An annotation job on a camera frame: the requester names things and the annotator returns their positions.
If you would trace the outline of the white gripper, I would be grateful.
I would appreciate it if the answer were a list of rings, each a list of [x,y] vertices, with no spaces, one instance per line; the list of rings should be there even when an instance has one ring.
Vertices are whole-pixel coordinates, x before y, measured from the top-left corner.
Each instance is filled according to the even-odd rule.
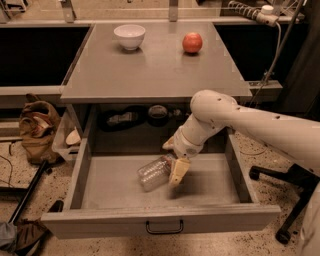
[[[187,171],[191,162],[188,158],[195,157],[203,149],[203,141],[200,135],[193,128],[180,126],[178,130],[163,145],[164,150],[174,150],[179,157],[171,164],[169,185],[177,187]]]

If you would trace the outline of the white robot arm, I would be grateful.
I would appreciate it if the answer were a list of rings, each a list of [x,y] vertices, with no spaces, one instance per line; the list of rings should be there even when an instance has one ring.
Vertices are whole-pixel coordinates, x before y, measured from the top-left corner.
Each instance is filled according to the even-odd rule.
[[[172,187],[179,185],[203,144],[225,127],[271,147],[298,166],[295,173],[320,178],[319,122],[240,106],[233,97],[211,90],[197,92],[190,109],[185,123],[163,144],[177,155],[169,178]]]

